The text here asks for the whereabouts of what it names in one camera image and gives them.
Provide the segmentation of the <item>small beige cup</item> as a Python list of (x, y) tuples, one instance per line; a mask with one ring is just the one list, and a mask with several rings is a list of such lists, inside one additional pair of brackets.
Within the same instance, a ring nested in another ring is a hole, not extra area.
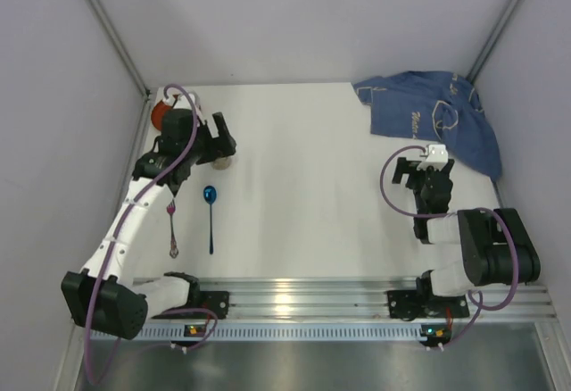
[(211, 167), (216, 171), (227, 170), (232, 165), (233, 157), (221, 157), (211, 163)]

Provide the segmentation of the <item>red round plate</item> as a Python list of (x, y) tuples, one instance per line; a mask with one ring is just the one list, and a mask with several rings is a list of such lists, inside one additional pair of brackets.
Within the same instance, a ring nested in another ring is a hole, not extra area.
[(171, 106), (165, 104), (163, 101), (160, 101), (154, 106), (151, 112), (151, 123), (156, 130), (161, 131), (162, 119), (170, 109)]

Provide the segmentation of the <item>blue metallic spoon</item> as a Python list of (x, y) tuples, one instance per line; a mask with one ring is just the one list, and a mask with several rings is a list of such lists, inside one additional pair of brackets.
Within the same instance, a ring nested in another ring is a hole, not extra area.
[(209, 205), (209, 254), (214, 255), (213, 236), (213, 205), (218, 198), (218, 192), (214, 186), (206, 186), (203, 189), (203, 200)]

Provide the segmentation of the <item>blue cloth placemat fish print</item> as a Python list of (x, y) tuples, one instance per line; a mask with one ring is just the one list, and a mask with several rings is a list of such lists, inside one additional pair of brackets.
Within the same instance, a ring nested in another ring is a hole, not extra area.
[(501, 154), (475, 87), (449, 71), (405, 71), (352, 85), (370, 109), (370, 132), (446, 146), (466, 166), (496, 181)]

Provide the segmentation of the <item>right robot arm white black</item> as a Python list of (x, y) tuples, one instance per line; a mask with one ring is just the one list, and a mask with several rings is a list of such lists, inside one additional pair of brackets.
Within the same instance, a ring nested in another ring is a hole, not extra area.
[(459, 259), (416, 279), (418, 295), (440, 301), (491, 284), (527, 284), (538, 280), (541, 261), (514, 208), (449, 211), (452, 159), (446, 163), (397, 160), (392, 177), (413, 196), (413, 232), (424, 245), (455, 245)]

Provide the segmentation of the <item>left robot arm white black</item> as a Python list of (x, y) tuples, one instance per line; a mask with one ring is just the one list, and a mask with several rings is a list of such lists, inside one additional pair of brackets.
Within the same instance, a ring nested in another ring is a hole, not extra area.
[(131, 340), (154, 317), (212, 317), (198, 278), (169, 270), (178, 257), (175, 199), (195, 165), (236, 153), (222, 112), (205, 119), (193, 108), (171, 108), (150, 151), (136, 162), (128, 192), (94, 254), (61, 283), (74, 323)]

